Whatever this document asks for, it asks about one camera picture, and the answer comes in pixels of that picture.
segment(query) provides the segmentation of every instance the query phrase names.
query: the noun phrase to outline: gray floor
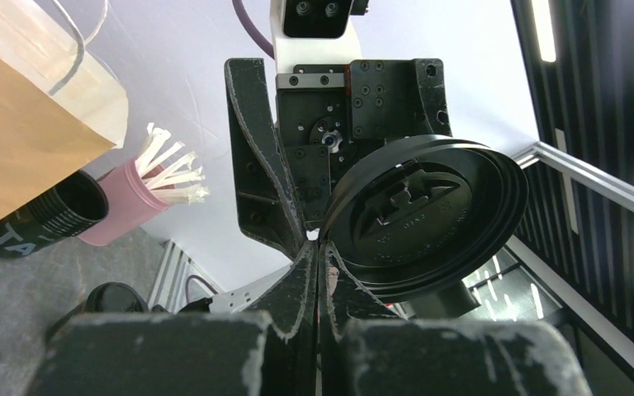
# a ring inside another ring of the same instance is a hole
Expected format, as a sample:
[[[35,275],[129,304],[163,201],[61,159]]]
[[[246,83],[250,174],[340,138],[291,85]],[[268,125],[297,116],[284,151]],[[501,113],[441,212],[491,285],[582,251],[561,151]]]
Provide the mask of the gray floor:
[[[147,299],[162,254],[138,229],[107,247],[72,238],[29,257],[0,259],[0,396],[23,394],[45,350],[46,328],[97,285],[124,282]]]

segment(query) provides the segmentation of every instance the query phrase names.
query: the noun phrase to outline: black cup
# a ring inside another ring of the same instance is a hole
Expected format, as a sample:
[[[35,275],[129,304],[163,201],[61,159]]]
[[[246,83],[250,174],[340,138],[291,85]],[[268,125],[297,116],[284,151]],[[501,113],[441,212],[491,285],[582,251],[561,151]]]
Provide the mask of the black cup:
[[[0,257],[30,255],[75,237],[108,215],[108,199],[98,183],[77,171],[0,220]]]
[[[132,287],[118,282],[108,282],[96,287],[88,298],[72,309],[47,329],[45,340],[49,341],[74,316],[83,313],[103,312],[149,312],[147,302]]]

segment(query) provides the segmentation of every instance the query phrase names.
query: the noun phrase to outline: plastic lid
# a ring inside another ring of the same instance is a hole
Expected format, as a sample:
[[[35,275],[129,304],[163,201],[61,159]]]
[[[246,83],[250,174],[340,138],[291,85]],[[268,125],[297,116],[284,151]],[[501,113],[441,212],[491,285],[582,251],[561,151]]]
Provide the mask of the plastic lid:
[[[147,304],[123,283],[106,283],[92,292],[96,312],[147,312]]]
[[[334,188],[321,238],[385,302],[440,290],[489,260],[516,229],[521,168],[474,142],[421,135],[356,163]]]

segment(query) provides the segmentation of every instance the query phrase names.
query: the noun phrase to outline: aluminum frame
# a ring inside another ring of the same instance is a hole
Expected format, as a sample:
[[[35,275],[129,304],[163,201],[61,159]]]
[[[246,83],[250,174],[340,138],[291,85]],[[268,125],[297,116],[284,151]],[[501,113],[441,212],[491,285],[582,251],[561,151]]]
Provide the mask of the aluminum frame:
[[[223,293],[222,288],[205,274],[174,241],[167,241],[164,244],[164,255],[154,280],[154,286],[147,299],[149,307],[161,305],[169,312],[178,312],[187,304],[186,279],[190,275],[200,276],[217,291]]]
[[[557,148],[536,142],[513,156],[524,167],[535,159],[634,212],[634,186]]]

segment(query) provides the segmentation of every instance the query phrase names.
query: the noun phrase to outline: pink cup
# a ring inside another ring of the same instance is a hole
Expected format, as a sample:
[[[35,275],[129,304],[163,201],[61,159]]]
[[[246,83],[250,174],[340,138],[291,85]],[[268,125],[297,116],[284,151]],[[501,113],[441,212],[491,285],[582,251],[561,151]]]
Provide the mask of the pink cup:
[[[98,181],[108,198],[108,216],[102,222],[79,234],[79,239],[85,243],[106,246],[164,212],[170,206],[157,198],[144,185],[135,168],[135,160],[136,158],[132,158]],[[163,167],[160,165],[145,176],[156,176],[162,170]]]

